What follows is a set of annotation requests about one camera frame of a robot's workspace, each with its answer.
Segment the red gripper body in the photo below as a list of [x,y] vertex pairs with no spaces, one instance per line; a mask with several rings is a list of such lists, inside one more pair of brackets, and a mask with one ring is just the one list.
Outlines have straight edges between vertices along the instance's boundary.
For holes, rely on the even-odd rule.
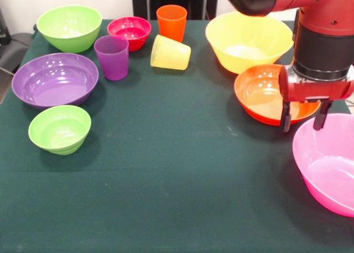
[[291,65],[282,66],[279,89],[286,102],[344,100],[353,93],[353,66],[349,67],[346,77],[339,81],[312,81],[296,74]]

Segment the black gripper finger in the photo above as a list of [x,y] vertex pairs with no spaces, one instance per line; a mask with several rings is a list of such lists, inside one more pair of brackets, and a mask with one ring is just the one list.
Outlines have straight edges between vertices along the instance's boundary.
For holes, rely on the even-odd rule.
[[323,100],[321,102],[321,106],[319,108],[319,112],[315,117],[313,128],[314,130],[321,130],[324,127],[327,114],[329,109],[332,106],[332,101],[331,100]]
[[283,132],[288,132],[291,125],[290,102],[283,100],[282,115],[280,119],[280,127]]

